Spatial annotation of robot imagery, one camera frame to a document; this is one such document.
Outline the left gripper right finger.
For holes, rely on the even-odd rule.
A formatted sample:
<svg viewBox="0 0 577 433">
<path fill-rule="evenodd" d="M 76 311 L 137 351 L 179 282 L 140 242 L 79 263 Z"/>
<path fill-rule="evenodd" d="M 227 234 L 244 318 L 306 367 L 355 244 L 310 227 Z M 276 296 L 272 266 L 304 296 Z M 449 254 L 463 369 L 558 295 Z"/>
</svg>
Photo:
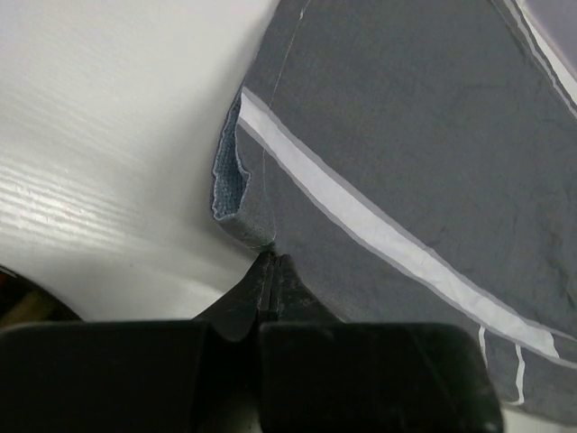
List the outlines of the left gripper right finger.
<svg viewBox="0 0 577 433">
<path fill-rule="evenodd" d="M 481 350 L 440 323 L 343 323 L 278 258 L 261 309 L 265 432 L 500 432 Z"/>
</svg>

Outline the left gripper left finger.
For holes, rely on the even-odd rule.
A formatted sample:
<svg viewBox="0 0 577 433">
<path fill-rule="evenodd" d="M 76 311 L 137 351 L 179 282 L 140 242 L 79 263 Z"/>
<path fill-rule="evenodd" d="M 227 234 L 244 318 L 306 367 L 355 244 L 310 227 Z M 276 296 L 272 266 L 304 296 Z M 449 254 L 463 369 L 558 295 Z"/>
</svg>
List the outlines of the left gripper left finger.
<svg viewBox="0 0 577 433">
<path fill-rule="evenodd" d="M 255 376 L 272 257 L 192 319 L 11 325 L 1 333 L 4 432 L 195 432 Z"/>
</svg>

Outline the grey striped cloth napkin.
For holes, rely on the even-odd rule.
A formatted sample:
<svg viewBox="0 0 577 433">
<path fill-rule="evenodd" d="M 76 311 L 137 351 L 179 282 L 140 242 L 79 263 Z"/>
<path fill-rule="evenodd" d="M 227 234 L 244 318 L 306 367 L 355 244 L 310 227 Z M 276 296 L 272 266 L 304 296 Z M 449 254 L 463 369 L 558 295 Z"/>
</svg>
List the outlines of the grey striped cloth napkin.
<svg viewBox="0 0 577 433">
<path fill-rule="evenodd" d="M 513 1 L 281 1 L 212 212 L 354 321 L 445 322 L 576 421 L 576 102 Z"/>
</svg>

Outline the black rimmed dinner plate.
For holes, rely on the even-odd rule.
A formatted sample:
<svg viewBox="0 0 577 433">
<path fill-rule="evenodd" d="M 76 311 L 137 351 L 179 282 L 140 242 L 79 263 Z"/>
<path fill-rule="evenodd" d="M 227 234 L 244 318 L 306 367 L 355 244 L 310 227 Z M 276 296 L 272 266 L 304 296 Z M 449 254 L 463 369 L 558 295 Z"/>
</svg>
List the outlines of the black rimmed dinner plate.
<svg viewBox="0 0 577 433">
<path fill-rule="evenodd" d="M 35 282 L 1 268 L 1 328 L 39 322 L 80 321 L 68 306 Z"/>
</svg>

